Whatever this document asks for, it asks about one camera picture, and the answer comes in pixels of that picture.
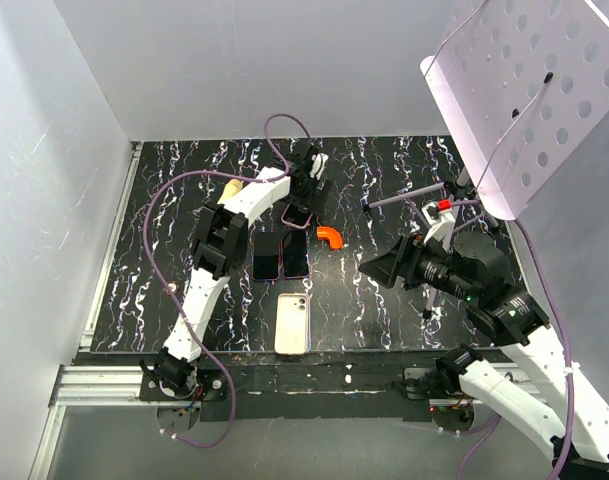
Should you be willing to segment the purple phone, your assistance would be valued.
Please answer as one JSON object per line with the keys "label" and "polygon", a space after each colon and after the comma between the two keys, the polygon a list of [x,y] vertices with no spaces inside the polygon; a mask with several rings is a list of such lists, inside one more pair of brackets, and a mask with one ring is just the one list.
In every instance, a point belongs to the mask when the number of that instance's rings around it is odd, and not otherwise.
{"label": "purple phone", "polygon": [[274,281],[280,273],[280,234],[257,231],[253,236],[252,277],[255,281]]}

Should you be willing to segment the cream phone case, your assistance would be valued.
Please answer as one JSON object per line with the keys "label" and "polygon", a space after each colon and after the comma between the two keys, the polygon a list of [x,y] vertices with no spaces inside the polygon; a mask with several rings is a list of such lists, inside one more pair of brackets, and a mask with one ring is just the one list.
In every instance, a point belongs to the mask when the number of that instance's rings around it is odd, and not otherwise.
{"label": "cream phone case", "polygon": [[274,350],[279,355],[306,352],[307,295],[282,293],[277,300]]}

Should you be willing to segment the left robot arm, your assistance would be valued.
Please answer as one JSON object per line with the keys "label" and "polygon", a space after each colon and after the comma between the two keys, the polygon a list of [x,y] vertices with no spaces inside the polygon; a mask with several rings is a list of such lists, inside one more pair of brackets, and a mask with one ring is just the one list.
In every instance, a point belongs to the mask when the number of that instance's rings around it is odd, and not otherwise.
{"label": "left robot arm", "polygon": [[285,201],[317,214],[327,194],[324,175],[329,156],[309,146],[302,156],[285,157],[264,167],[255,177],[243,177],[212,170],[193,170],[173,177],[153,196],[145,214],[145,254],[160,282],[168,282],[156,265],[148,240],[148,226],[155,203],[175,183],[192,176],[215,176],[235,181],[239,189],[222,201],[210,202],[201,210],[195,233],[192,269],[185,298],[174,293],[171,300],[178,317],[158,353],[154,367],[143,372],[164,395],[177,400],[189,398],[198,389],[193,362],[206,352],[202,340],[214,307],[232,274],[246,260],[249,227],[275,203]]}

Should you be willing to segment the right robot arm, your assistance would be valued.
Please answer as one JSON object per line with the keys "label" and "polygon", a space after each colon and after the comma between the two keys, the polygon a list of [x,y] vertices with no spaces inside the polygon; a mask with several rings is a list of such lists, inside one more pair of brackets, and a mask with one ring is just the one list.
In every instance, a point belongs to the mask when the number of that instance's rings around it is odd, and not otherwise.
{"label": "right robot arm", "polygon": [[548,316],[527,290],[507,279],[507,260],[478,232],[455,238],[447,252],[433,238],[402,236],[359,270],[384,288],[401,280],[427,284],[466,305],[473,326],[510,358],[538,390],[524,391],[473,348],[462,345],[436,362],[417,385],[448,397],[466,394],[508,421],[551,462],[559,479],[609,479],[609,405],[579,367]]}

